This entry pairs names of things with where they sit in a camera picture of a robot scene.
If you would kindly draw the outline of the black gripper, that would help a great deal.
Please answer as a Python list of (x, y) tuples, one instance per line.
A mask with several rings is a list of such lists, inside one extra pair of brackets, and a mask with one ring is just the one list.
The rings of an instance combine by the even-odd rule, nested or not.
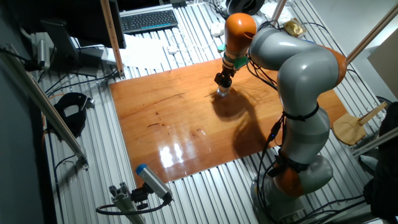
[(222, 84), (223, 81), (223, 87), (224, 88), (231, 88), (232, 84), (232, 79), (231, 77), (234, 77), (236, 71), (234, 69), (229, 69), (229, 68), (223, 68), (220, 73), (217, 73), (215, 76), (215, 82), (218, 86)]

